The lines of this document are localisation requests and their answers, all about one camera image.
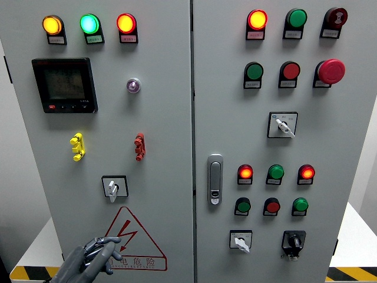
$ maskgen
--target white wall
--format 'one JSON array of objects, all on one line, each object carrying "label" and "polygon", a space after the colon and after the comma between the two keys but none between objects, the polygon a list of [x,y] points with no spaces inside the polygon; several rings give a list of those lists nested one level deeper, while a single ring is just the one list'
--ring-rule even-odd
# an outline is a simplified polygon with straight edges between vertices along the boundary
[{"label": "white wall", "polygon": [[51,215],[3,56],[0,42],[0,256],[10,272]]}]

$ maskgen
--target robotic hand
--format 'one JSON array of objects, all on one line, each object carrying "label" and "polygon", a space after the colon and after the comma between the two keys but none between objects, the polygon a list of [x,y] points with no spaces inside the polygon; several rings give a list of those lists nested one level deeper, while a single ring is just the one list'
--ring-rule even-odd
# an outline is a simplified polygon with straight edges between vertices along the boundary
[{"label": "robotic hand", "polygon": [[112,256],[122,260],[115,251],[115,243],[120,243],[119,237],[94,238],[84,247],[75,248],[61,265],[51,283],[92,283],[100,271],[113,274],[108,259]]}]

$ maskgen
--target small label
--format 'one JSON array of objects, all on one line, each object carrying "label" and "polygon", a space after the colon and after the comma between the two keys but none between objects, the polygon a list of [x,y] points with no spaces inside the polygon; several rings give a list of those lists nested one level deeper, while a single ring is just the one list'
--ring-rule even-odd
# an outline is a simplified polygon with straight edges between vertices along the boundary
[{"label": "small label", "polygon": [[280,185],[280,180],[268,179],[267,184]]},{"label": "small label", "polygon": [[100,35],[93,35],[91,37],[87,37],[88,43],[97,43],[97,42],[103,42],[102,36]]},{"label": "small label", "polygon": [[244,179],[239,179],[239,180],[238,180],[238,183],[239,183],[239,184],[251,184],[252,181],[251,181],[250,179],[246,179],[246,180],[244,180]]},{"label": "small label", "polygon": [[121,42],[136,42],[136,35],[121,35]]},{"label": "small label", "polygon": [[322,36],[323,37],[334,37],[337,38],[339,35],[339,31],[335,31],[333,29],[324,29]]},{"label": "small label", "polygon": [[300,39],[302,31],[285,31],[285,38],[298,38]]},{"label": "small label", "polygon": [[294,211],[293,212],[293,215],[295,216],[305,216],[305,211]]},{"label": "small label", "polygon": [[264,36],[264,31],[249,31],[247,33],[248,40],[262,40]]},{"label": "small label", "polygon": [[273,215],[273,216],[276,216],[276,212],[275,213],[271,213],[271,212],[265,211],[264,215]]},{"label": "small label", "polygon": [[49,43],[64,44],[64,37],[48,37]]},{"label": "small label", "polygon": [[307,184],[307,185],[311,185],[313,183],[313,180],[312,179],[309,179],[309,180],[299,180],[299,184]]},{"label": "small label", "polygon": [[245,88],[260,88],[260,81],[246,81]]},{"label": "small label", "polygon": [[296,87],[296,81],[281,81],[281,87]]},{"label": "small label", "polygon": [[316,81],[316,87],[329,87],[329,84],[325,84],[323,81]]}]

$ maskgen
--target yellow indicator light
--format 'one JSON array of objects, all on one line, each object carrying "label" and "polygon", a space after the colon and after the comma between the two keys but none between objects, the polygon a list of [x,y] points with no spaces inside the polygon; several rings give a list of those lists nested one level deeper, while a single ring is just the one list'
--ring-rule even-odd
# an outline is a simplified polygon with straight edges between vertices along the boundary
[{"label": "yellow indicator light", "polygon": [[267,14],[263,10],[254,10],[249,15],[249,26],[252,29],[262,29],[267,24]]},{"label": "yellow indicator light", "polygon": [[61,32],[62,22],[58,16],[51,15],[43,19],[42,26],[49,35],[56,35]]},{"label": "yellow indicator light", "polygon": [[121,14],[117,18],[117,27],[120,32],[129,34],[135,30],[136,20],[131,14]]}]

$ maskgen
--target green indicator light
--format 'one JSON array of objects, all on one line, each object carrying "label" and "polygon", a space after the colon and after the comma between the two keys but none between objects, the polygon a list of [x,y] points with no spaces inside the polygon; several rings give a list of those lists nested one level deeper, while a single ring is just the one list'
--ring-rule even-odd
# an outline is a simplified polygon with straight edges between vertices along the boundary
[{"label": "green indicator light", "polygon": [[81,29],[86,34],[94,34],[100,28],[100,22],[95,15],[86,14],[80,20]]},{"label": "green indicator light", "polygon": [[263,69],[258,64],[250,65],[247,69],[247,76],[251,78],[252,80],[256,80],[260,78],[263,74]]},{"label": "green indicator light", "polygon": [[309,207],[309,204],[307,203],[306,199],[298,198],[293,202],[293,207],[297,211],[305,211]]},{"label": "green indicator light", "polygon": [[273,165],[269,169],[269,175],[272,179],[279,180],[284,176],[284,169],[281,165]]},{"label": "green indicator light", "polygon": [[251,206],[247,202],[242,202],[242,203],[238,204],[237,208],[241,212],[248,212],[250,210]]},{"label": "green indicator light", "polygon": [[290,13],[288,17],[288,23],[294,28],[302,27],[307,20],[307,15],[304,10],[294,10]]}]

